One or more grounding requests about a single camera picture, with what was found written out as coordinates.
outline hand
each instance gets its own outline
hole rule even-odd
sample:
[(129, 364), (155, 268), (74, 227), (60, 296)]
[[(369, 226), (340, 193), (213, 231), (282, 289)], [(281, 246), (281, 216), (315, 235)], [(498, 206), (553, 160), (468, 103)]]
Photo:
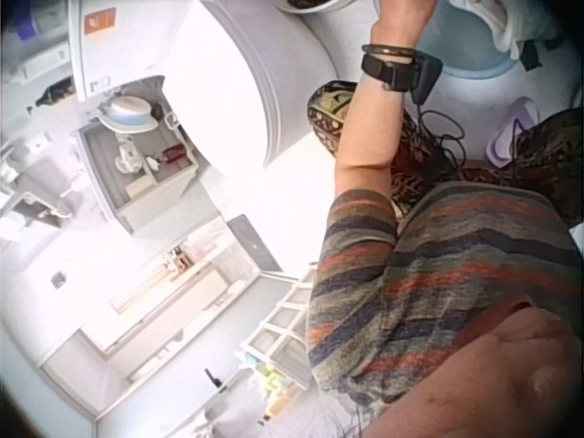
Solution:
[(380, 19), (371, 30), (371, 42), (416, 47), (435, 7), (436, 0), (380, 0)]

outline purple object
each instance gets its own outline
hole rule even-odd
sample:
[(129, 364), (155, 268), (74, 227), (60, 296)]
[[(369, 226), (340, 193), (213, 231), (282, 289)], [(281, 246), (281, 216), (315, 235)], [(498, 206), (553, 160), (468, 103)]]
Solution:
[(33, 16), (30, 7), (31, 0), (21, 0), (15, 11), (14, 26), (16, 33), (23, 41), (36, 37), (37, 32), (33, 26)]
[(502, 168), (513, 161), (512, 147), (516, 120), (519, 122), (515, 129), (516, 136), (539, 123), (539, 111), (532, 99), (519, 98), (516, 100), (509, 108), (501, 127), (486, 145), (486, 158), (495, 167)]

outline striped sweater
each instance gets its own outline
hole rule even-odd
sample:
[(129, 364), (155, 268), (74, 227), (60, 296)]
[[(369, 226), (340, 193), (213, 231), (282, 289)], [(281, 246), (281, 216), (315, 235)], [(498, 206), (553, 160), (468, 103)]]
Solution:
[(308, 359), (323, 391), (379, 413), (522, 307), (581, 336), (581, 286), (581, 254), (539, 194), (445, 183), (398, 233), (385, 198), (347, 192), (328, 217)]

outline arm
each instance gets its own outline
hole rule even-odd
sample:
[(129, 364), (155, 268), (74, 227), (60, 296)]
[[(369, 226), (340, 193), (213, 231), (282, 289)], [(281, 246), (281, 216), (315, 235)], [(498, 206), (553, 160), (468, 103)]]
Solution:
[[(435, 0), (381, 0), (371, 40), (414, 47), (434, 5)], [(369, 404), (370, 394), (354, 377), (363, 376), (379, 349), (384, 273), (396, 240), (390, 164), (400, 142), (402, 105), (403, 95), (384, 90), (376, 79), (364, 77), (357, 87), (308, 307), (308, 359), (320, 388), (362, 405)]]
[[(415, 47), (436, 0), (381, 0), (371, 43)], [(381, 57), (411, 62), (403, 57)], [(402, 134), (403, 94), (363, 75), (350, 104), (335, 168), (336, 193), (366, 189), (391, 196), (390, 165)]]

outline black wristwatch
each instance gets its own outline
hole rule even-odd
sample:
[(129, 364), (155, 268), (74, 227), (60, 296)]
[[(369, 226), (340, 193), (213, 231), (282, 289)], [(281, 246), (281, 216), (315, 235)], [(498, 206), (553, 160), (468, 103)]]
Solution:
[(383, 61), (369, 54), (363, 56), (361, 68), (372, 78), (383, 82), (386, 89), (406, 92), (418, 85), (420, 65), (412, 60), (411, 64)]
[(361, 68), (372, 78), (383, 82), (384, 88), (402, 93), (410, 91), (413, 102), (423, 105), (442, 73), (443, 63), (417, 50), (411, 52), (411, 64), (384, 61), (365, 53)]

